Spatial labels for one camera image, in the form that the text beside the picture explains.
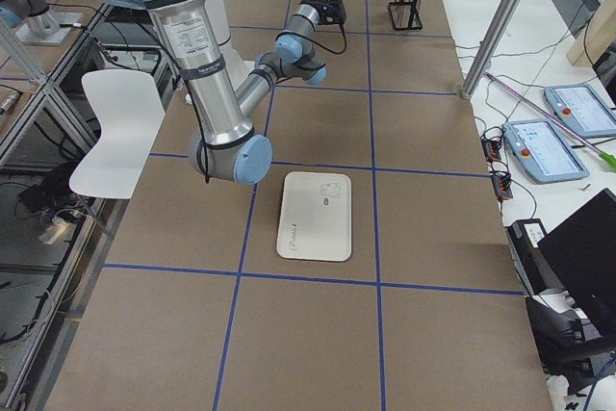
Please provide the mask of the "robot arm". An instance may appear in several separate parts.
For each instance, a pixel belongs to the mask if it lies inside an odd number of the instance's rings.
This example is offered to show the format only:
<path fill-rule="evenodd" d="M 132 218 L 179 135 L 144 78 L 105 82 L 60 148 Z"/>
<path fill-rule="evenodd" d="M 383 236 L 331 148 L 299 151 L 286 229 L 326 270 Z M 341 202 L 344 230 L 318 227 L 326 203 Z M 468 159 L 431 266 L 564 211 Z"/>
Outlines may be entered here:
<path fill-rule="evenodd" d="M 46 0 L 1 0 L 1 18 L 25 44 L 60 45 L 83 15 L 57 12 Z"/>
<path fill-rule="evenodd" d="M 342 24 L 342 0 L 302 0 L 278 34 L 273 51 L 259 57 L 242 81 L 232 78 L 228 55 L 210 22 L 224 8 L 207 0 L 98 0 L 148 12 L 159 41 L 187 87 L 199 127 L 191 139 L 194 168 L 206 179 L 252 185 L 267 174 L 270 141 L 255 132 L 251 113 L 273 87 L 299 78 L 320 83 L 326 67 L 312 38 L 320 24 Z"/>

